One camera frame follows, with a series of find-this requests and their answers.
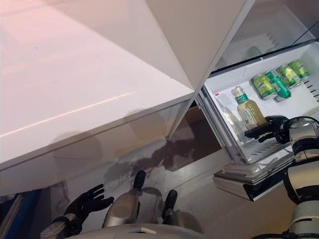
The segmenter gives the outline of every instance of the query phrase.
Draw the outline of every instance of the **beverage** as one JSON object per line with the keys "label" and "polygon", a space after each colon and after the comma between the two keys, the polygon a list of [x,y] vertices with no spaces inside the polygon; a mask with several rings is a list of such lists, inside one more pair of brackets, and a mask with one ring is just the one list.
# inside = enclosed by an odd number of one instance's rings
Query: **beverage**
{"label": "beverage", "polygon": [[303,62],[301,60],[293,61],[288,64],[294,72],[302,79],[306,79],[309,77],[309,72],[304,66]]}
{"label": "beverage", "polygon": [[282,65],[277,68],[277,72],[281,75],[283,82],[288,88],[293,88],[301,84],[301,79],[290,66]]}
{"label": "beverage", "polygon": [[275,97],[276,101],[284,101],[291,96],[291,93],[285,83],[281,80],[276,70],[272,70],[266,73],[270,82],[275,86],[277,90],[277,95]]}
{"label": "beverage", "polygon": [[237,111],[240,118],[245,122],[249,130],[267,122],[256,102],[248,99],[243,88],[236,86],[231,93],[238,103]]}
{"label": "beverage", "polygon": [[263,100],[272,99],[276,96],[277,90],[266,75],[255,76],[253,78],[253,86]]}

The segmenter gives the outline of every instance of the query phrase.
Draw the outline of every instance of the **freezer drawer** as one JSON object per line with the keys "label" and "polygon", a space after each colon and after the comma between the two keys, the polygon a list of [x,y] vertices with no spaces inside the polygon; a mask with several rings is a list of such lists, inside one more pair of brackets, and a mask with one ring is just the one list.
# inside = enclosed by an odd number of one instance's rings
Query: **freezer drawer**
{"label": "freezer drawer", "polygon": [[[262,100],[250,84],[258,74],[301,59],[310,77],[302,85],[291,89],[292,96],[282,102]],[[216,186],[255,200],[281,182],[281,174],[294,156],[289,143],[275,139],[259,143],[244,136],[245,125],[237,113],[237,103],[231,95],[236,85],[243,87],[248,98],[254,100],[264,116],[284,115],[287,118],[312,116],[319,118],[319,44],[314,42],[254,62],[237,65],[210,76],[196,97],[221,146],[232,163],[215,173]]]}

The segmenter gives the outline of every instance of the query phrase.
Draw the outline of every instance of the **kitchen floor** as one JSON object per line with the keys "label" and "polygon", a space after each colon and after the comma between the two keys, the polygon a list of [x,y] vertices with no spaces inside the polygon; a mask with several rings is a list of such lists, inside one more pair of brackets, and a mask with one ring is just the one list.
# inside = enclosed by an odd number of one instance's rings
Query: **kitchen floor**
{"label": "kitchen floor", "polygon": [[[138,223],[161,222],[163,201],[171,189],[178,192],[175,208],[193,215],[205,235],[213,238],[251,238],[281,233],[288,228],[295,205],[283,186],[257,202],[219,190],[214,172],[227,163],[207,121],[198,108],[188,112],[170,140],[161,139],[84,174],[50,187],[51,220],[61,216],[81,193],[105,184],[105,196],[117,198],[128,191],[139,170],[147,173],[140,197]],[[106,210],[91,213],[87,232],[101,228]]]}

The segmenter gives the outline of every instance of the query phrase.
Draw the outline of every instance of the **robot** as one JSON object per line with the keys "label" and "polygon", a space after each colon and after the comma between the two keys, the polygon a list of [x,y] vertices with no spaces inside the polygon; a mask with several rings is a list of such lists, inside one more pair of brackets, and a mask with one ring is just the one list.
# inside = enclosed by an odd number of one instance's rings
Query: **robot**
{"label": "robot", "polygon": [[[267,123],[246,131],[247,137],[260,142],[275,137],[279,143],[291,142],[295,159],[284,172],[283,181],[289,198],[297,204],[289,229],[282,234],[264,234],[265,238],[319,238],[319,122],[311,117],[287,119],[284,116],[266,117]],[[116,201],[104,199],[103,185],[90,189],[73,201],[64,216],[56,218],[41,233],[41,239],[130,239],[130,238],[179,238],[204,239],[205,236],[189,227],[179,211],[174,211],[177,192],[168,194],[162,212],[163,225],[135,224],[140,203],[139,196],[144,184],[145,172],[139,171],[133,188]],[[110,207],[102,229],[79,234],[89,213]]]}
{"label": "robot", "polygon": [[[81,194],[66,209],[64,216],[56,218],[40,234],[41,239],[136,239],[136,238],[176,238],[204,239],[197,221],[191,221],[187,214],[175,211],[177,192],[171,190],[166,198],[162,211],[163,224],[135,224],[139,214],[139,196],[146,174],[139,171],[133,188],[122,194],[116,201],[113,197],[104,199],[103,184]],[[84,234],[82,224],[91,212],[110,207],[102,229]]]}
{"label": "robot", "polygon": [[284,172],[289,198],[297,204],[289,230],[264,234],[264,238],[319,238],[319,122],[312,117],[266,117],[267,123],[246,131],[247,137],[263,142],[275,137],[279,143],[291,142],[294,160]]}

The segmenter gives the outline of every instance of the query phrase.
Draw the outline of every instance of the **green can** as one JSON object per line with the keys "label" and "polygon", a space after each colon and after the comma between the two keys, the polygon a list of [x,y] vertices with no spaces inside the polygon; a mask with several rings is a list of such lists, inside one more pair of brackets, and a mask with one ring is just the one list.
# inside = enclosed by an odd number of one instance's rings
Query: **green can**
{"label": "green can", "polygon": [[276,101],[284,101],[291,96],[291,93],[285,83],[282,81],[276,70],[272,70],[266,73],[270,82],[275,86],[277,90]]}
{"label": "green can", "polygon": [[293,88],[301,84],[301,79],[290,66],[282,65],[277,68],[277,72],[280,74],[283,82],[288,88]]}
{"label": "green can", "polygon": [[263,100],[273,99],[277,94],[277,90],[266,75],[255,76],[253,78],[253,86]]}
{"label": "green can", "polygon": [[302,79],[306,79],[309,77],[309,72],[304,66],[303,62],[301,60],[293,61],[288,64],[294,72]]}

